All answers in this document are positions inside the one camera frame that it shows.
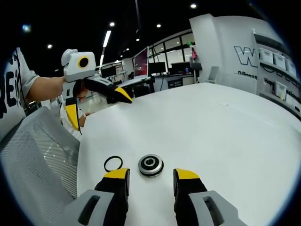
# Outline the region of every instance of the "black rubber o-ring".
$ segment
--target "black rubber o-ring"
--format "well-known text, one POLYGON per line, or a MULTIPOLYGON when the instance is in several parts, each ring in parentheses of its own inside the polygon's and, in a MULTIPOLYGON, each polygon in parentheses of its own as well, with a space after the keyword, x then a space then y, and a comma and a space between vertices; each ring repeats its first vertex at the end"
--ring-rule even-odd
POLYGON ((122 158, 120 158, 119 156, 116 156, 116 155, 115 156, 111 156, 103 164, 104 170, 107 171, 108 173, 111 172, 111 170, 108 170, 105 166, 108 163, 108 161, 110 161, 111 159, 120 159, 121 160, 121 165, 117 168, 117 170, 120 169, 122 167, 122 165, 123 165, 122 158))

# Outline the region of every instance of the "white display wall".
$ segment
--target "white display wall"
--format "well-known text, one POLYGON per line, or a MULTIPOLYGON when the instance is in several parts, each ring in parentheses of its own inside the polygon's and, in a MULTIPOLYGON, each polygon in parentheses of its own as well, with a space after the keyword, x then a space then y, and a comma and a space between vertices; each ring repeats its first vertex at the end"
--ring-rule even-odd
MULTIPOLYGON (((263 91, 271 93, 272 83, 278 81, 287 86, 287 93, 291 96, 300 97, 299 89, 285 76, 280 77, 273 70, 264 70, 258 63, 256 48, 280 52, 257 45, 253 31, 283 43, 266 21, 244 16, 213 17, 207 14, 190 19, 190 24, 203 67, 200 81, 208 79, 212 66, 218 66, 220 73, 238 74, 257 80, 257 94, 263 91)), ((246 82, 243 77, 236 77, 246 82)))

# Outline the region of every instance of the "white box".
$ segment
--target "white box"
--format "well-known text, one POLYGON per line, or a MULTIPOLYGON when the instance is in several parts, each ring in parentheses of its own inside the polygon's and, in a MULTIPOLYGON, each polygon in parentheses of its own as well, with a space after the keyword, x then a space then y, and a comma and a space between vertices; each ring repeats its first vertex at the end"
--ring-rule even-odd
POLYGON ((274 58, 274 64, 277 65, 278 67, 283 68, 286 70, 285 66, 285 57, 278 54, 278 53, 273 53, 273 58, 274 58))
POLYGON ((268 63, 271 63, 273 64, 274 61, 273 61, 273 52, 272 51, 269 51, 265 48, 259 48, 259 53, 260 53, 260 59, 265 61, 265 62, 268 62, 268 63))
POLYGON ((288 104, 288 105, 290 105, 290 106, 292 106, 293 107, 293 105, 294 105, 294 98, 292 97, 292 96, 290 96, 290 95, 286 95, 286 98, 285 98, 285 102, 288 104))
POLYGON ((280 82, 275 82, 275 95, 279 97, 282 100, 285 100, 286 98, 286 90, 287 87, 280 82))
POLYGON ((296 67, 293 64, 293 62, 290 61, 289 59, 285 59, 285 65, 286 65, 287 71, 297 78, 296 67))

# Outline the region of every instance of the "window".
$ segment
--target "window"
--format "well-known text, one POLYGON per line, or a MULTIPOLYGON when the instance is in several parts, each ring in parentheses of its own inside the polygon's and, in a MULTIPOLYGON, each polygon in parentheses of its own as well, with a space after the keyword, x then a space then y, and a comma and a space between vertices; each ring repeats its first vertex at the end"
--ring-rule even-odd
POLYGON ((149 48, 149 57, 152 56, 152 53, 153 53, 153 48, 149 48))
POLYGON ((171 68, 171 64, 184 62, 182 50, 173 50, 166 53, 168 60, 168 67, 171 68))
POLYGON ((180 38, 179 37, 165 42, 166 50, 169 50, 171 48, 175 48, 175 47, 180 46, 180 45, 181 45, 181 43, 180 43, 180 38))
POLYGON ((168 72, 166 57, 165 57, 164 53, 160 53, 157 56, 155 56, 155 63, 157 63, 157 62, 164 62, 165 63, 165 69, 168 72))
POLYGON ((163 52, 164 51, 164 46, 163 46, 163 43, 157 45, 154 47, 154 54, 159 54, 160 52, 163 52))
POLYGON ((184 49, 184 55, 185 55, 185 61, 189 62, 189 57, 192 56, 192 49, 191 48, 185 48, 184 49))
POLYGON ((153 63, 154 62, 154 58, 151 56, 149 57, 149 63, 153 63))
POLYGON ((193 33, 183 35, 182 36, 182 42, 183 42, 183 45, 186 45, 187 42, 195 42, 194 37, 193 37, 193 33))

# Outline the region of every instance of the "red screen monitor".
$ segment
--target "red screen monitor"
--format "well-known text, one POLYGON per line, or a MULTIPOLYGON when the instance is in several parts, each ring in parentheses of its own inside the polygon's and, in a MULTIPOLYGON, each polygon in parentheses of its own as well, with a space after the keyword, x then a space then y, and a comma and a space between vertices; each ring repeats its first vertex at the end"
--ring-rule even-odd
POLYGON ((148 75, 148 52, 149 48, 145 48, 134 57, 134 76, 148 75))

